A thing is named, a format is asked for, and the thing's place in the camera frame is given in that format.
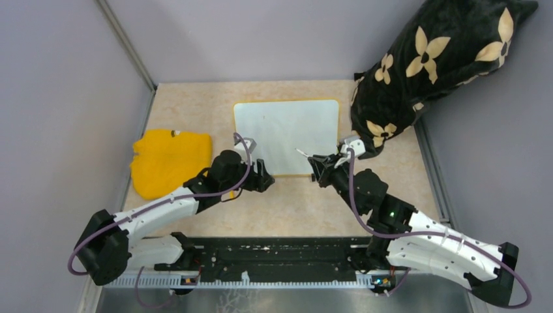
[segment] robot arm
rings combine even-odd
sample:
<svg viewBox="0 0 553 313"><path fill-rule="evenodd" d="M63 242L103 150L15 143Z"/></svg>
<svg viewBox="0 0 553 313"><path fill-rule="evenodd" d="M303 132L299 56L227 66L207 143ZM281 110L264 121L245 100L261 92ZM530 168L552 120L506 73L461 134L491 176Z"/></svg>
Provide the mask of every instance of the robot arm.
<svg viewBox="0 0 553 313"><path fill-rule="evenodd" d="M352 136L340 142L338 151L335 155L308 156L314 170L312 180L321 188L332 186L352 208L350 175L353 173L348 161L352 153L357 158L365 149L363 142ZM418 269L452 280L490 304L509 304L514 276L500 267L497 260L514 270L517 246L491 245L467 237L388 194L387 189L388 185L371 170L354 175L353 198L357 210L354 213L362 226L373 233L366 250L366 269ZM364 225L359 216L369 213Z"/></svg>
<svg viewBox="0 0 553 313"><path fill-rule="evenodd" d="M263 160L257 160L255 166L251 164L247 173L245 156L247 152L251 154L255 146L255 141L248 138L243 143L236 142L234 151L221 152L210 168L161 199L114 215L106 210L94 214L76 245L76 256L86 273L96 285L102 286L126 269L191 268L194 245L182 233L161 238L145 239L145 236L220 203L225 190L267 190L275 180L267 173Z"/></svg>

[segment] gray floor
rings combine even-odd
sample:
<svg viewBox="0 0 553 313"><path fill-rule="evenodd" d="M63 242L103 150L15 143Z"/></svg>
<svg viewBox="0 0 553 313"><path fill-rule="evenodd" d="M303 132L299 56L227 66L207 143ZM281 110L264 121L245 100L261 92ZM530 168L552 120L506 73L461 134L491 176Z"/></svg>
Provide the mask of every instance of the gray floor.
<svg viewBox="0 0 553 313"><path fill-rule="evenodd" d="M140 290L142 301L162 303L167 290ZM465 290L448 280L410 275L389 299L363 290L195 290L159 312L193 313L347 313L471 312ZM154 312L142 308L132 289L104 289L97 313Z"/></svg>

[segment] beige tabletop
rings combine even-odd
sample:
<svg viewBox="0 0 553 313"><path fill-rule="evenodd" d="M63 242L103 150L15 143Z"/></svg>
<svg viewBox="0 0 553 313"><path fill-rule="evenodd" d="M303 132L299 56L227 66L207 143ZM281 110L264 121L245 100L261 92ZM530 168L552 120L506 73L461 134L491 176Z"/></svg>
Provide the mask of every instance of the beige tabletop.
<svg viewBox="0 0 553 313"><path fill-rule="evenodd" d="M349 105L354 88L352 80L160 84L147 129L208 133L215 157L233 147L236 102L334 98L340 101L340 137L344 137L351 134ZM388 183L388 193L438 218L414 129L387 142L378 157L355 163L356 172L365 168ZM145 203L130 187L124 210ZM307 177L277 177L263 194L244 191L235 201L175 221L153 235L172 231L192 237L367 235L332 187L319 188Z"/></svg>

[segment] yellow object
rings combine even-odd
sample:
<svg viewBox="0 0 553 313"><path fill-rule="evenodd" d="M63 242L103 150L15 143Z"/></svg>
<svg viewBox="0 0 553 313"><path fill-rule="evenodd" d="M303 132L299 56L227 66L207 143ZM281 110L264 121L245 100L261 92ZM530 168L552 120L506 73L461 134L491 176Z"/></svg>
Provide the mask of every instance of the yellow object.
<svg viewBox="0 0 553 313"><path fill-rule="evenodd" d="M208 134L151 129L132 147L132 185L146 200L166 196L211 165Z"/></svg>

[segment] pillow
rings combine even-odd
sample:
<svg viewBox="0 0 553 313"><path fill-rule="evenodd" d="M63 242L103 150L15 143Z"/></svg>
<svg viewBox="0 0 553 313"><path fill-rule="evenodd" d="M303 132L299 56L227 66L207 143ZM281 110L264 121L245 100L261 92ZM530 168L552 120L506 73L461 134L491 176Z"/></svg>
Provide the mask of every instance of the pillow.
<svg viewBox="0 0 553 313"><path fill-rule="evenodd" d="M501 68L536 1L426 0L370 70L356 74L351 129L372 158L438 99Z"/></svg>

